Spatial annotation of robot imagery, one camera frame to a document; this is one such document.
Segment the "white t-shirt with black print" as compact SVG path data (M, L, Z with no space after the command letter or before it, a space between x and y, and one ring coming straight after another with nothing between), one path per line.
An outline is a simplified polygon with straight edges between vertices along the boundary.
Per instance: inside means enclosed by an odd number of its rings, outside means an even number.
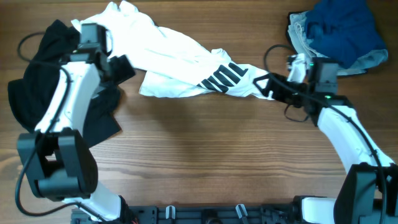
M262 98L253 80L267 71L235 63L223 49L207 50L191 37L155 25L154 21L127 2L111 2L106 9L85 20L109 30L108 47L113 56L125 55L130 64L146 71L139 93L158 98L184 98L209 92Z

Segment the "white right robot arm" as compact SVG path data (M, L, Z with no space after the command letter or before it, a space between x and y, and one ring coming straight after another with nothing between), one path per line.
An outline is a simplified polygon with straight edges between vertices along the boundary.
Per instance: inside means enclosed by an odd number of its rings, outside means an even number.
M397 164L371 139L347 97L337 95L335 74L314 73L303 83L269 73L253 84L264 96L304 108L346 170L337 198L297 196L288 222L397 223Z

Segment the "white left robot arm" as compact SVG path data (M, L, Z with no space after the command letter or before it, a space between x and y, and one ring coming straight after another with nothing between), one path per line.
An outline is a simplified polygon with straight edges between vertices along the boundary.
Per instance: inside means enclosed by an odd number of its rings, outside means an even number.
M47 212L29 212L17 188L18 209L33 217L75 206L97 222L138 223L125 199L99 182L97 163L83 138L93 96L131 78L134 69L124 55L107 58L101 53L67 54L54 67L59 79L49 107L32 134L19 136L17 150L21 176L33 195L63 204Z

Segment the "light grey garment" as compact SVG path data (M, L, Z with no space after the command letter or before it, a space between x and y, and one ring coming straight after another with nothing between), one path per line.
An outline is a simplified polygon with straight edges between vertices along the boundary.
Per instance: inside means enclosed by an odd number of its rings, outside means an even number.
M307 39L305 35L306 11L290 12L287 16L287 39L298 54L305 54L307 61L313 57L325 57L311 48L309 44L312 40ZM388 59L388 51L386 49L372 50L357 59L350 68L339 67L338 76L352 76L365 74L369 68L376 67Z

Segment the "blue garment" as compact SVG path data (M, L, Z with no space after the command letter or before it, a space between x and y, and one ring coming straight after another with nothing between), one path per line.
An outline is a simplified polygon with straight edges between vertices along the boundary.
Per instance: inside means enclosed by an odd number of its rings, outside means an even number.
M306 13L305 35L318 53L350 68L386 45L365 0L322 0Z

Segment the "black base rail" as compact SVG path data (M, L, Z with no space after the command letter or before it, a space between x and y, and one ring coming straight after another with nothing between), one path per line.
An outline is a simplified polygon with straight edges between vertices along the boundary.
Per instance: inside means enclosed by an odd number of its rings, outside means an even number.
M334 223L332 212L303 213L296 203L230 207L168 207L135 206L134 223L140 224L283 224Z

